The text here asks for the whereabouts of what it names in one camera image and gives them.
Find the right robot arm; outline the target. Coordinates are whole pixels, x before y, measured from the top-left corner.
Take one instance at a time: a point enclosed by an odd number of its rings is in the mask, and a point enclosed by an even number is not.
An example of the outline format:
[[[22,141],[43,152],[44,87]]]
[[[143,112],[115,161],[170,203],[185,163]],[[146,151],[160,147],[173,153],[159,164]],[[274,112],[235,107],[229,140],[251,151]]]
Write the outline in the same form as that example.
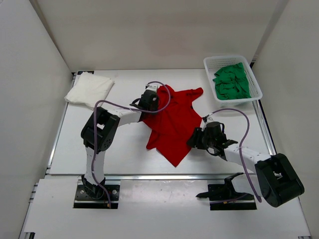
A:
[[[212,149],[212,156],[241,165],[245,171],[254,172],[254,175],[235,173],[226,177],[217,189],[199,193],[197,198],[228,203],[256,194],[276,208],[305,192],[300,178],[284,154],[268,155],[240,146],[237,141],[227,139],[224,129],[223,123],[207,122],[204,128],[197,127],[194,130],[187,145],[206,152]]]

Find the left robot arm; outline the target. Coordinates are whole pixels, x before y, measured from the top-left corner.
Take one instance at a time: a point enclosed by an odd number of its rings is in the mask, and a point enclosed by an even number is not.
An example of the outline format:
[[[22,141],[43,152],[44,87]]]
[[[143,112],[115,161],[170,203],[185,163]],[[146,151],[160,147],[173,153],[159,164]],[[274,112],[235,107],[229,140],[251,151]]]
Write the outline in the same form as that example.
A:
[[[156,90],[147,87],[139,99],[134,100],[131,109],[106,110],[97,107],[81,131],[86,149],[86,173],[81,176],[86,194],[93,200],[109,196],[104,177],[105,152],[111,146],[118,127],[142,121],[148,112],[158,110]]]

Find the red t shirt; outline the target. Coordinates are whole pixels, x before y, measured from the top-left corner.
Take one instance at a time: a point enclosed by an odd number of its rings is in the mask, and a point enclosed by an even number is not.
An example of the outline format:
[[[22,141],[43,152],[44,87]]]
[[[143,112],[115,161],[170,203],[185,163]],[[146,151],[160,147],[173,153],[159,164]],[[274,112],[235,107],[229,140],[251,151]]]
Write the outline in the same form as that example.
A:
[[[159,87],[159,108],[170,100],[169,105],[155,115],[147,115],[143,122],[152,130],[146,149],[156,149],[174,167],[190,152],[186,142],[195,128],[200,127],[202,118],[194,110],[193,101],[203,94],[202,88],[174,91],[169,85]]]

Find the white t shirt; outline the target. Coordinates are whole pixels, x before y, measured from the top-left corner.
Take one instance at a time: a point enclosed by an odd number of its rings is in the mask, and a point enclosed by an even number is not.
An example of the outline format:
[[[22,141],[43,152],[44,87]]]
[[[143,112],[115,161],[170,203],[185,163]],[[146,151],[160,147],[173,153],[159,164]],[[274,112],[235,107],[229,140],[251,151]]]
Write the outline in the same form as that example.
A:
[[[93,109],[98,101],[106,99],[114,83],[111,78],[83,73],[64,99],[68,103]]]

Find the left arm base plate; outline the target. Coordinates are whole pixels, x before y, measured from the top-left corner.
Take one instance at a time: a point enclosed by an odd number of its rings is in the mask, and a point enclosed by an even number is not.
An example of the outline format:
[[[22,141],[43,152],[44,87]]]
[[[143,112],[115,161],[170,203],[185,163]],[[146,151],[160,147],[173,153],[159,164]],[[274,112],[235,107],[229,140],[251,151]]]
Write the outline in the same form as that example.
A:
[[[119,182],[105,185],[110,196],[108,197],[103,189],[99,189],[97,196],[89,193],[89,190],[79,180],[74,197],[73,208],[75,209],[117,209],[119,206],[120,184]]]

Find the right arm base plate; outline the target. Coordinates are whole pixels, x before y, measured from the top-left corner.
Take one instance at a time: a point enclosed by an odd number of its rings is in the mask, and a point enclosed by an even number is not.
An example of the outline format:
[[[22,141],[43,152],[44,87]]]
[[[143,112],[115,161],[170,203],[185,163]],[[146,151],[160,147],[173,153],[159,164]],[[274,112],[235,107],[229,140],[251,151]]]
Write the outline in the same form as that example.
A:
[[[255,198],[251,194],[237,193],[226,182],[208,184],[206,192],[196,195],[198,199],[209,199],[211,211],[249,211],[256,210]]]

